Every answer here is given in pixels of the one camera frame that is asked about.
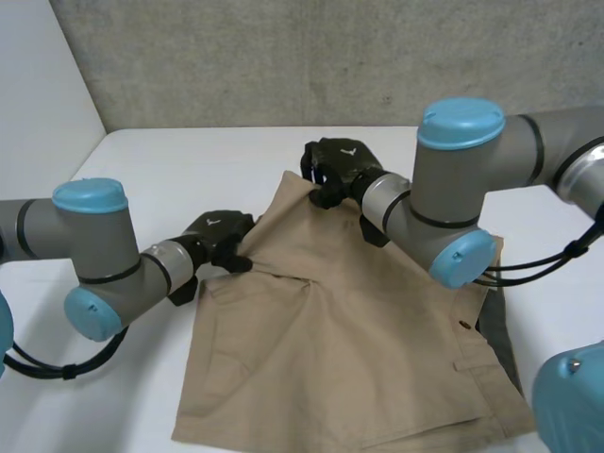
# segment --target white tabletop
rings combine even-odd
[[[321,137],[364,141],[385,168],[411,176],[413,127],[125,130],[102,141],[76,178],[122,181],[139,248],[179,234],[207,210],[263,213],[281,174],[296,172],[304,143]],[[504,236],[504,263],[559,252],[590,225],[545,188],[490,194],[480,221]],[[508,319],[522,383],[566,349],[602,340],[604,305],[597,244],[554,277],[509,289]],[[52,363],[89,358],[100,346],[79,336],[62,311],[77,284],[69,261],[11,263],[0,288],[17,342]],[[164,301],[136,321],[116,356],[92,376],[38,381],[7,370],[0,381],[0,443],[11,453],[209,453],[170,436],[193,326],[194,304]],[[534,435],[489,452],[543,451]]]

